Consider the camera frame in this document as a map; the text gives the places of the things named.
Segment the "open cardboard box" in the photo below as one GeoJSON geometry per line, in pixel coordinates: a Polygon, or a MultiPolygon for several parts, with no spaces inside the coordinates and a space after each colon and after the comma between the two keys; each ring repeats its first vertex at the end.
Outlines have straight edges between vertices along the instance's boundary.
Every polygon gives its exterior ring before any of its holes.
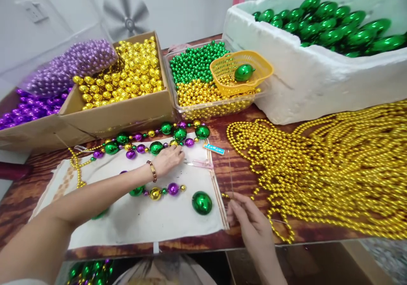
{"type": "Polygon", "coordinates": [[[168,90],[168,79],[164,69],[164,58],[155,31],[133,36],[126,41],[136,43],[154,36],[156,38],[159,65],[165,89],[147,95],[130,98],[125,101],[82,110],[82,94],[75,86],[62,106],[59,116],[65,122],[95,138],[111,137],[121,131],[134,132],[144,129],[156,129],[164,121],[175,120],[175,112],[168,90]]]}
{"type": "MultiPolygon", "coordinates": [[[[20,97],[15,89],[0,102],[0,114],[17,108],[20,97]]],[[[66,145],[74,146],[89,140],[89,136],[63,122],[58,115],[48,115],[32,122],[0,130],[0,149],[43,153],[66,145]]]]}

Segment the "beaded bracelet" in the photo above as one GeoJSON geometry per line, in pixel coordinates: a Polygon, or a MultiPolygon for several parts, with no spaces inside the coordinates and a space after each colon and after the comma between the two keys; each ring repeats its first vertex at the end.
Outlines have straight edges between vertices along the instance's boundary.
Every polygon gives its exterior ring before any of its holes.
{"type": "Polygon", "coordinates": [[[150,160],[147,160],[147,162],[146,162],[146,163],[150,164],[151,171],[153,172],[153,177],[154,177],[153,182],[154,182],[154,183],[156,183],[156,182],[157,182],[157,174],[156,174],[156,169],[154,168],[154,165],[153,165],[153,163],[151,163],[151,161],[150,161],[150,160]]]}

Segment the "paper tag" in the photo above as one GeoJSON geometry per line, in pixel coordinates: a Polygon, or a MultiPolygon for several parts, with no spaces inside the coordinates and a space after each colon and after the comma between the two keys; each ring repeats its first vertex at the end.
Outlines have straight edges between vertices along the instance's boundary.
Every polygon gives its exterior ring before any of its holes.
{"type": "Polygon", "coordinates": [[[209,149],[210,151],[214,151],[215,153],[221,154],[222,156],[225,154],[225,150],[217,147],[215,145],[204,144],[203,148],[209,149]]]}

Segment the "yellow plastic basket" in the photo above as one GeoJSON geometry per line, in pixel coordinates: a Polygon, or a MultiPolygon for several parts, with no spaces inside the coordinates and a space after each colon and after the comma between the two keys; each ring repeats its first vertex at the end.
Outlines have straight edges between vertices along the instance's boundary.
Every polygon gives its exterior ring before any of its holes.
{"type": "Polygon", "coordinates": [[[218,59],[212,61],[209,66],[213,80],[222,95],[232,96],[240,93],[244,93],[249,90],[254,90],[260,85],[267,77],[273,74],[274,68],[268,63],[260,54],[243,50],[235,53],[227,53],[218,59]],[[219,79],[224,76],[233,76],[236,69],[242,64],[249,64],[256,70],[250,77],[247,83],[224,85],[219,82],[219,79]]]}

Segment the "table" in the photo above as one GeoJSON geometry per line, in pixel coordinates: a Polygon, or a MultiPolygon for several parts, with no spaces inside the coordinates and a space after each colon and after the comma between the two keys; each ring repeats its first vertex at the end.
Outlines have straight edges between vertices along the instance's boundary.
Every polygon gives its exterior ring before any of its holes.
{"type": "MultiPolygon", "coordinates": [[[[191,45],[220,38],[221,35],[216,35],[191,42],[191,45]]],[[[226,128],[229,124],[236,121],[253,121],[257,118],[266,118],[266,116],[255,105],[252,105],[238,114],[213,118],[206,121],[211,129],[209,141],[216,146],[230,150],[234,191],[246,195],[251,195],[253,189],[257,187],[256,175],[249,170],[249,162],[240,157],[229,144],[226,138],[226,128]]],[[[283,131],[292,132],[294,128],[300,124],[301,123],[294,123],[277,127],[283,131]]],[[[102,140],[96,140],[84,144],[84,146],[90,148],[102,142],[102,140]]],[[[221,192],[230,191],[231,178],[228,156],[213,154],[212,157],[221,192]]],[[[68,158],[70,158],[70,154],[67,149],[32,155],[28,158],[26,164],[33,166],[33,172],[25,179],[13,182],[0,203],[0,248],[5,246],[17,231],[27,223],[39,198],[52,178],[51,171],[56,168],[62,159],[68,158]]],[[[256,196],[255,203],[263,212],[266,211],[268,202],[266,201],[265,191],[262,190],[256,196]]],[[[290,217],[289,221],[296,234],[295,243],[320,243],[366,237],[348,228],[341,228],[329,224],[307,223],[290,217]]],[[[285,233],[283,225],[276,224],[275,226],[277,230],[281,230],[282,233],[285,233]]],[[[274,239],[277,245],[281,245],[282,242],[276,236],[274,239]]],[[[244,247],[244,244],[239,227],[234,227],[227,232],[219,231],[210,235],[183,237],[159,243],[159,248],[162,252],[200,252],[242,247],[244,247]]],[[[130,257],[152,253],[153,243],[123,246],[92,246],[68,251],[67,259],[85,260],[106,257],[130,257]]]]}

